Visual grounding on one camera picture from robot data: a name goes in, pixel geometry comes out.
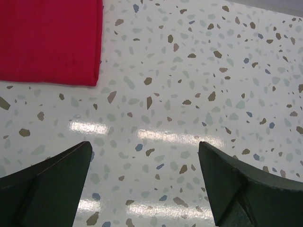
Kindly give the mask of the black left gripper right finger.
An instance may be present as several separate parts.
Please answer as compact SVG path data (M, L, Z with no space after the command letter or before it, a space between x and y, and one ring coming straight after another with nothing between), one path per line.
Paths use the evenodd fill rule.
M301 227L303 184L267 173L207 142L198 151L217 227Z

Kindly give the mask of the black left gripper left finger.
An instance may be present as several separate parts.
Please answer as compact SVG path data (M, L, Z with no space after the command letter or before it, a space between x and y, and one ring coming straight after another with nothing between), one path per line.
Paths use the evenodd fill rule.
M0 179L2 227L71 227L92 156L83 141Z

